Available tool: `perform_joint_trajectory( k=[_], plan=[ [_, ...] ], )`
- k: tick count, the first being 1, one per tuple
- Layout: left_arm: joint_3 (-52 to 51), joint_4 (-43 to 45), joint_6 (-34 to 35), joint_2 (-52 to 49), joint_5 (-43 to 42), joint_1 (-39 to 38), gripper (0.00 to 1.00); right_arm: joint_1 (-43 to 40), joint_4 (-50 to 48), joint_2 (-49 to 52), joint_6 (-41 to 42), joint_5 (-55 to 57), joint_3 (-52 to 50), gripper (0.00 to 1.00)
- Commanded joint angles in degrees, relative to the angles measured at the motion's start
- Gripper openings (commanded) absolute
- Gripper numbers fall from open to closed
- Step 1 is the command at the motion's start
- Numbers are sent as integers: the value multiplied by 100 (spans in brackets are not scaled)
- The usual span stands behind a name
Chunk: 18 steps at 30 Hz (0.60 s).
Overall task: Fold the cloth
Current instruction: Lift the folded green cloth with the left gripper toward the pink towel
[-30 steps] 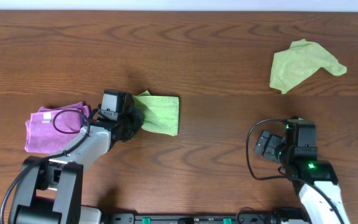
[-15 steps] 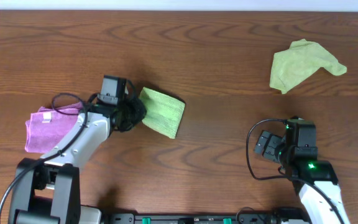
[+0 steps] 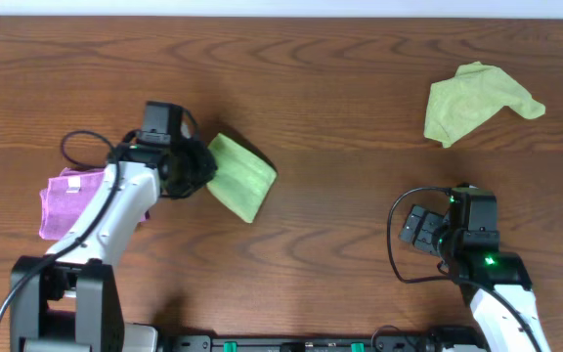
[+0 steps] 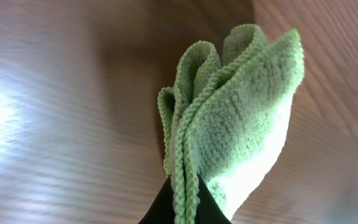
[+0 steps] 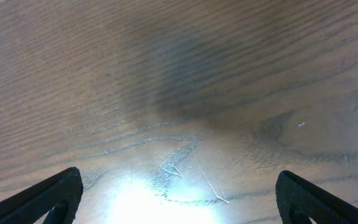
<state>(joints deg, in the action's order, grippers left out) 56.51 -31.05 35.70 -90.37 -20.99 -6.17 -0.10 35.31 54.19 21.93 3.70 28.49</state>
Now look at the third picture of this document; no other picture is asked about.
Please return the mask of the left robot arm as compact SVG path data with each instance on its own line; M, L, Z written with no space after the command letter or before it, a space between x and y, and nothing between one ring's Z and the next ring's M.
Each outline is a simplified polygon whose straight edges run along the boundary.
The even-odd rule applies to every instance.
M158 350L156 328L125 323L115 267L159 199L189 197L215 169L196 139L112 148L98 191L65 236L44 256L22 256L13 267L4 303L11 350Z

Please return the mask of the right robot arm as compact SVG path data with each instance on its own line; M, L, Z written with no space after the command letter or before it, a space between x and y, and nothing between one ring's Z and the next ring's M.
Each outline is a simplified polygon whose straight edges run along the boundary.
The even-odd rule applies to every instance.
M548 351L532 280L522 258L499 249L497 208L457 205L442 215L411 208L399 238L440 258L491 351Z

